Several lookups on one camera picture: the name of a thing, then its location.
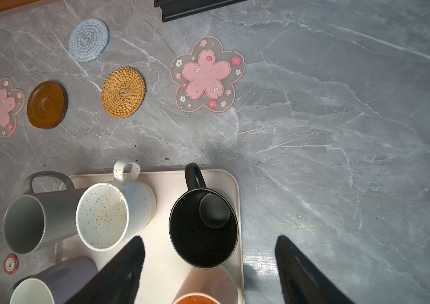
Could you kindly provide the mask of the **black mug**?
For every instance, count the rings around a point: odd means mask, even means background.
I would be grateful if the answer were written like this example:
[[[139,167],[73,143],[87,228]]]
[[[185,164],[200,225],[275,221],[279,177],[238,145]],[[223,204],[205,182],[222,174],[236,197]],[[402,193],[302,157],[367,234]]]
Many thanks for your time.
[[[219,192],[207,187],[196,163],[185,166],[188,191],[169,216],[169,237],[177,254],[199,269],[215,269],[234,254],[239,223],[234,208]]]

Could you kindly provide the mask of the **orange mug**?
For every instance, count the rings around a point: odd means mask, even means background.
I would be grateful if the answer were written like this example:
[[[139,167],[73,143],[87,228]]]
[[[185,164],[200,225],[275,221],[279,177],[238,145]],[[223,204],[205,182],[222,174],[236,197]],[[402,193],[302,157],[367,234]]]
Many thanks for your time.
[[[238,303],[239,295],[229,271],[193,268],[186,277],[173,303]]]

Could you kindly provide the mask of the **white mug purple handle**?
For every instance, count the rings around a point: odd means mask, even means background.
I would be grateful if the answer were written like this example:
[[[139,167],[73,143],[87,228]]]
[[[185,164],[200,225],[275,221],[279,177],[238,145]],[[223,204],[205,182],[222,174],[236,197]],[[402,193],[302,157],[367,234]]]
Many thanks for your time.
[[[10,303],[67,303],[97,273],[89,257],[65,260],[23,280],[14,289]]]

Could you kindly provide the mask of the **brown wooden round coaster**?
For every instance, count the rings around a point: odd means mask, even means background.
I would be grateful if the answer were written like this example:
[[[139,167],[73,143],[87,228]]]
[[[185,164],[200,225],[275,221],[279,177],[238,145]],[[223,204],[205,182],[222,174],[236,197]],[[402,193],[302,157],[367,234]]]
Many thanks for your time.
[[[69,106],[66,90],[55,81],[36,86],[27,103],[30,123],[39,129],[53,129],[65,118]]]

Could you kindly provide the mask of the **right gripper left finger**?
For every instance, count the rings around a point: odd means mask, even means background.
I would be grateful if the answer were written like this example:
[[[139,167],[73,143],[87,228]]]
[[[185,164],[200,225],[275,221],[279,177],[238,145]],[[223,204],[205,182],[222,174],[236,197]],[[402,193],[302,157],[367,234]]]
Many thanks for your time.
[[[68,303],[134,303],[145,261],[143,239],[135,236]]]

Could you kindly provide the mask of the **pink flower coaster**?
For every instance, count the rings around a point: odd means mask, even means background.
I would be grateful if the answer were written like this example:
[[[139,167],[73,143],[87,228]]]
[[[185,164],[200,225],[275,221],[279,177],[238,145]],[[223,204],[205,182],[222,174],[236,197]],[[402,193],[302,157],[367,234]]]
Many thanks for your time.
[[[19,114],[27,103],[23,90],[8,77],[0,79],[0,137],[9,138],[17,129]]]
[[[217,37],[201,38],[191,52],[179,55],[171,64],[171,78],[178,86],[177,107],[184,113],[202,108],[226,112],[234,105],[234,84],[245,68],[245,58],[236,51],[225,51]]]

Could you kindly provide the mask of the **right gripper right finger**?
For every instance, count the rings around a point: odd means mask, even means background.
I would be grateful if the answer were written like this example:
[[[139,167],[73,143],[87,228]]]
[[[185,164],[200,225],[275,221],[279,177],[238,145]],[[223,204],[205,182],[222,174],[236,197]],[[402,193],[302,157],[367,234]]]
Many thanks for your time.
[[[285,235],[277,239],[275,259],[286,303],[352,303]]]

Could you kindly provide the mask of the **grey woven round coaster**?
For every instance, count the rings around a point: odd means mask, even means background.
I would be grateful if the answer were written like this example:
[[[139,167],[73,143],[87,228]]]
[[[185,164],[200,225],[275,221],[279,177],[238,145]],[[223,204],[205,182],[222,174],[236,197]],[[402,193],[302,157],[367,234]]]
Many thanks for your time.
[[[100,19],[82,21],[69,38],[69,53],[79,63],[91,62],[101,56],[109,43],[109,30]]]

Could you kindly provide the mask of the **rattan woven round coaster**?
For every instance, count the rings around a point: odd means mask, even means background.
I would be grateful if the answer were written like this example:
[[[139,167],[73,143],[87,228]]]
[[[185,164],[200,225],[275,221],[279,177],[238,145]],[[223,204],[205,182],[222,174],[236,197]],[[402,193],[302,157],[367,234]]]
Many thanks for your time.
[[[107,77],[101,92],[102,105],[110,116],[126,118],[140,108],[145,93],[141,74],[134,68],[122,67]]]

